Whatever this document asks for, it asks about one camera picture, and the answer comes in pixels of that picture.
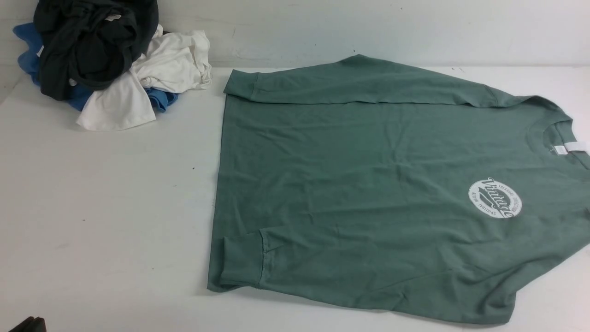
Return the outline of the grey Piper arm image-left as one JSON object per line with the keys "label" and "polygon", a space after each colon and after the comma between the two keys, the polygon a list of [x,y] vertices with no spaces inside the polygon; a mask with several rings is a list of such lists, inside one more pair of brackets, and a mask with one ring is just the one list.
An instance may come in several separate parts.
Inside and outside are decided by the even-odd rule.
{"label": "grey Piper arm image-left", "polygon": [[29,316],[9,332],[47,332],[46,320],[42,317]]}

